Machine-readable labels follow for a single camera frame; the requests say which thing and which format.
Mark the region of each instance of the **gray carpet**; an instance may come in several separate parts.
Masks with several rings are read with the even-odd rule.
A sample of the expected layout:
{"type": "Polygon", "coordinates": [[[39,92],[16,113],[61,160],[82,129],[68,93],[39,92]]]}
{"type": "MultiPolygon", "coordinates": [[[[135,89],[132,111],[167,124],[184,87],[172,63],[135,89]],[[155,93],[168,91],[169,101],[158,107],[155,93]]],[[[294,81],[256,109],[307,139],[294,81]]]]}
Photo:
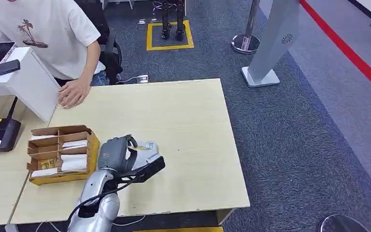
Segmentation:
{"type": "MultiPolygon", "coordinates": [[[[252,56],[235,53],[229,43],[245,28],[250,0],[191,2],[194,49],[145,52],[146,25],[137,20],[153,17],[145,11],[150,2],[137,2],[134,11],[128,4],[111,5],[106,13],[119,31],[123,77],[146,71],[158,82],[221,78],[251,202],[226,221],[225,231],[313,232],[333,213],[355,217],[371,230],[371,179],[291,55],[275,67],[280,85],[249,89],[241,77],[252,56]]],[[[257,35],[264,22],[259,13],[257,35]]],[[[158,215],[114,231],[215,223],[212,212],[158,215]]],[[[41,231],[53,229],[45,224],[41,231]]]]}

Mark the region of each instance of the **jeans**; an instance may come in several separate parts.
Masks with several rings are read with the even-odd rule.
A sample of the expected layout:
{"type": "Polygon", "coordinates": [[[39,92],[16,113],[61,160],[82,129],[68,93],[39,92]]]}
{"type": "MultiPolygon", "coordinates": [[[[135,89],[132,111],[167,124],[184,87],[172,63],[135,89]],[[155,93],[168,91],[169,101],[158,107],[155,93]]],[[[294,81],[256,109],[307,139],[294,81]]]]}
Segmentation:
{"type": "MultiPolygon", "coordinates": [[[[62,80],[62,79],[57,79],[55,78],[57,83],[62,87],[64,86],[67,82],[72,81],[72,80],[62,80]]],[[[92,83],[90,83],[90,86],[108,86],[110,83],[109,78],[106,75],[106,71],[100,71],[100,73],[93,75],[92,78],[92,83]]]]}

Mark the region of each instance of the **stanchion post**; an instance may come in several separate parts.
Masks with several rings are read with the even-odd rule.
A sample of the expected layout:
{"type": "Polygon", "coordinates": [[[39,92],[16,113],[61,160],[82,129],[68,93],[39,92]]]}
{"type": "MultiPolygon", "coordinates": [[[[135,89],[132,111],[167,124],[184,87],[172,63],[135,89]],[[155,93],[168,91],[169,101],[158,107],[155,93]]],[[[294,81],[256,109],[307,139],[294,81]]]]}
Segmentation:
{"type": "Polygon", "coordinates": [[[247,28],[245,29],[245,34],[236,35],[232,38],[231,46],[232,48],[243,54],[255,53],[259,46],[259,39],[252,35],[254,29],[254,20],[259,9],[260,0],[253,0],[251,5],[250,14],[248,17],[247,28]]]}

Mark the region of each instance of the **wooden table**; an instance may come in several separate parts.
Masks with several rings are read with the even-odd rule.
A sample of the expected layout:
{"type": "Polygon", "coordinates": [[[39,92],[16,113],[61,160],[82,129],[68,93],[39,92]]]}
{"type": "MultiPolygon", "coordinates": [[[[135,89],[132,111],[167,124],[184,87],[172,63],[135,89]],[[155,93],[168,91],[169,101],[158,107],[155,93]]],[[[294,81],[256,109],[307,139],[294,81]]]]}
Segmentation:
{"type": "MultiPolygon", "coordinates": [[[[0,118],[7,117],[12,101],[12,96],[0,97],[0,118]]],[[[25,109],[25,105],[20,101],[16,104],[13,118],[20,120],[22,127],[15,149],[0,153],[0,225],[9,222],[25,184],[28,173],[25,164],[30,159],[26,154],[30,130],[48,125],[32,111],[25,109]]]]}
{"type": "MultiPolygon", "coordinates": [[[[164,156],[162,171],[119,192],[120,217],[215,210],[221,224],[250,206],[219,79],[94,87],[50,122],[76,124],[101,143],[126,134],[156,141],[164,156]]],[[[27,182],[11,223],[66,220],[84,183],[27,182]]]]}

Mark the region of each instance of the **white cable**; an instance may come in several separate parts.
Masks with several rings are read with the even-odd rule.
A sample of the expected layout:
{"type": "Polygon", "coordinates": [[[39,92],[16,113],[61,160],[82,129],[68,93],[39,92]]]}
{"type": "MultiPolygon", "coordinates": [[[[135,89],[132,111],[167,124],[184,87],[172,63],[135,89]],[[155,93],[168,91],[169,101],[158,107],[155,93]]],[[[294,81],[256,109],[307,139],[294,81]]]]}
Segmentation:
{"type": "MultiPolygon", "coordinates": [[[[39,226],[38,226],[38,228],[36,228],[35,232],[38,232],[39,228],[41,227],[41,225],[42,225],[43,223],[44,223],[44,222],[41,222],[41,223],[39,224],[39,226]]],[[[56,226],[55,226],[51,221],[49,221],[49,223],[52,225],[53,228],[55,228],[55,230],[56,230],[57,232],[62,232],[62,231],[60,231],[58,228],[56,228],[56,226]]]]}
{"type": "MultiPolygon", "coordinates": [[[[146,217],[146,215],[144,215],[141,219],[137,220],[137,221],[134,221],[134,222],[131,222],[131,223],[127,223],[127,224],[116,224],[116,223],[112,223],[113,225],[115,226],[129,226],[129,225],[133,225],[133,224],[136,224],[137,222],[140,222],[142,221],[144,218],[146,217]]],[[[57,231],[57,232],[62,232],[61,230],[59,230],[51,221],[49,221],[50,225],[52,225],[52,227],[57,231]]],[[[36,228],[35,232],[38,232],[39,228],[41,227],[41,225],[43,224],[43,222],[41,222],[39,224],[39,226],[36,228]]]]}
{"type": "Polygon", "coordinates": [[[134,77],[132,77],[132,78],[130,78],[129,80],[126,80],[126,81],[118,81],[118,82],[116,82],[116,84],[117,84],[117,83],[123,83],[123,82],[131,81],[131,80],[133,80],[134,78],[138,78],[138,76],[134,76],[134,77]]]}
{"type": "Polygon", "coordinates": [[[57,230],[57,232],[62,232],[58,228],[56,228],[56,226],[51,221],[49,221],[49,223],[52,225],[53,228],[55,228],[55,230],[57,230]]]}
{"type": "Polygon", "coordinates": [[[41,227],[41,225],[43,224],[43,222],[41,222],[38,226],[38,228],[36,228],[35,232],[38,232],[39,228],[41,227]]]}
{"type": "Polygon", "coordinates": [[[140,222],[141,220],[143,220],[144,218],[146,217],[146,215],[144,215],[141,219],[137,220],[137,221],[134,221],[134,222],[131,222],[131,223],[127,223],[127,224],[115,224],[115,223],[112,223],[113,225],[115,226],[128,226],[128,225],[133,225],[133,224],[136,224],[137,222],[140,222]]]}

